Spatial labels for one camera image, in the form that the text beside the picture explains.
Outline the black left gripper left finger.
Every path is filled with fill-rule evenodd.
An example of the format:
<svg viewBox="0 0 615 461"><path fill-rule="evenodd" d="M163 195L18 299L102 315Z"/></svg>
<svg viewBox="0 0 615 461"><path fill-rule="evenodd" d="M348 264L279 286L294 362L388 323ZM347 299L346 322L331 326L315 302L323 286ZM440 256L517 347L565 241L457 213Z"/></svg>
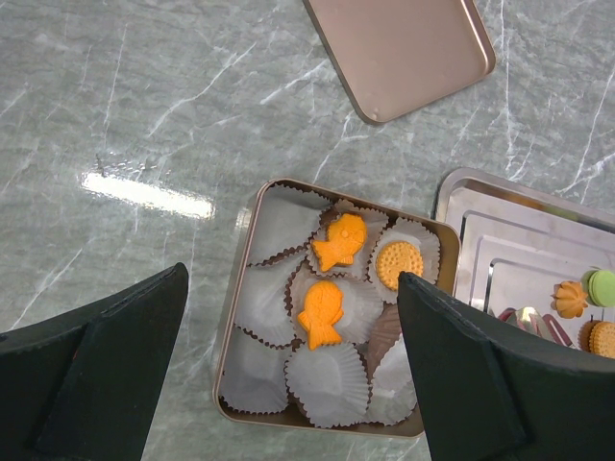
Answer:
<svg viewBox="0 0 615 461"><path fill-rule="evenodd" d="M1 334L4 460L138 460L188 294L182 263Z"/></svg>

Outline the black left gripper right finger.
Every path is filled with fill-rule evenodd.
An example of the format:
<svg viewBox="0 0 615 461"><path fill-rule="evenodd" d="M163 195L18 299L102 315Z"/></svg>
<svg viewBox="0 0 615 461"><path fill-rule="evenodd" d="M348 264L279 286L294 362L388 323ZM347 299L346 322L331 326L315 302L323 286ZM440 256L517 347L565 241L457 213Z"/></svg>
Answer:
<svg viewBox="0 0 615 461"><path fill-rule="evenodd" d="M611 460L614 362L504 323L411 273L398 310L434 460Z"/></svg>

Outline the round sandwich cookie green top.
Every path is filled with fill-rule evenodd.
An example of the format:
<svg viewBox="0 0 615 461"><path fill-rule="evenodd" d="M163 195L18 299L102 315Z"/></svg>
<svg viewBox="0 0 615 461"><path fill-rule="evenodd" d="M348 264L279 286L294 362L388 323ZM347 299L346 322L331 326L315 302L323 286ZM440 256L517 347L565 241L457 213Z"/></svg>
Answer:
<svg viewBox="0 0 615 461"><path fill-rule="evenodd" d="M376 273L389 290L397 291L402 272L422 277L424 260L417 247L405 241L393 241L382 247L376 259Z"/></svg>

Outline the orange fish cookie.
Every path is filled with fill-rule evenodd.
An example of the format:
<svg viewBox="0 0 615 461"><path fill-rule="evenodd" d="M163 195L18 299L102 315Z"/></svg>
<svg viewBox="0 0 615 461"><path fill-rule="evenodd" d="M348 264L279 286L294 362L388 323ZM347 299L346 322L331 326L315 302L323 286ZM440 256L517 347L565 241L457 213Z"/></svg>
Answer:
<svg viewBox="0 0 615 461"><path fill-rule="evenodd" d="M329 225L327 239L314 240L311 248L319 261L320 270L327 272L336 265L352 265L355 254L362 249L366 239L367 227L362 217L344 213Z"/></svg>
<svg viewBox="0 0 615 461"><path fill-rule="evenodd" d="M307 291L298 321L307 332L307 346L311 351L342 342L334 325L344 315L343 297L337 285L327 280L317 281Z"/></svg>

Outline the metal tongs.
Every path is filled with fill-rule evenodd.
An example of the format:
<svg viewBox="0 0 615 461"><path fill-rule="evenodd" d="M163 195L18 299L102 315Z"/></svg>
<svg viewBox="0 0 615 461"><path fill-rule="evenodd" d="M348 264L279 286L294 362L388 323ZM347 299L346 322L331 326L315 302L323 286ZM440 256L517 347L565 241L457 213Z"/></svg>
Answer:
<svg viewBox="0 0 615 461"><path fill-rule="evenodd" d="M573 341L554 316L541 315L534 307L507 308L498 319L561 346L573 346Z"/></svg>

